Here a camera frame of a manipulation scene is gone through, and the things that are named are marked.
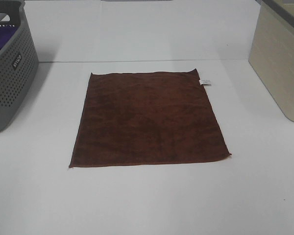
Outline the brown microfibre towel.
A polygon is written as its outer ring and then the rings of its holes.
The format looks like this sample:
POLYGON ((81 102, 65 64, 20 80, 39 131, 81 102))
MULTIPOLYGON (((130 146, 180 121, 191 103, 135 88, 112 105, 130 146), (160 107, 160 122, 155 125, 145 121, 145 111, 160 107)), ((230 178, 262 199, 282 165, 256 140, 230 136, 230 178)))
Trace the brown microfibre towel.
POLYGON ((71 168, 209 163, 229 156, 197 70, 90 75, 71 168))

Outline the beige plastic bin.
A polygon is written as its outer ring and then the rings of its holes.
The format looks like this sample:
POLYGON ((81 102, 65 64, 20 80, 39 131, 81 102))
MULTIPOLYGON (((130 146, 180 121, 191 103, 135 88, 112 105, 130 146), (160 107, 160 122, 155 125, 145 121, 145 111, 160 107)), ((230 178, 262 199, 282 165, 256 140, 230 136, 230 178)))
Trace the beige plastic bin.
POLYGON ((261 2, 248 61, 294 122, 294 0, 261 2))

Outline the grey perforated plastic basket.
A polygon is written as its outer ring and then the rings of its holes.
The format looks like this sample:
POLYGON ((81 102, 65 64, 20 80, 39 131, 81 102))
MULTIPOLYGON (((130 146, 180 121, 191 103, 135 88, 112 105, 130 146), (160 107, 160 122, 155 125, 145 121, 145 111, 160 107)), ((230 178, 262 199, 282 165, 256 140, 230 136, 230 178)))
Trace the grey perforated plastic basket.
POLYGON ((0 0, 0 14, 9 17, 0 27, 17 28, 0 50, 0 131, 22 104, 39 64, 24 6, 23 0, 0 0))

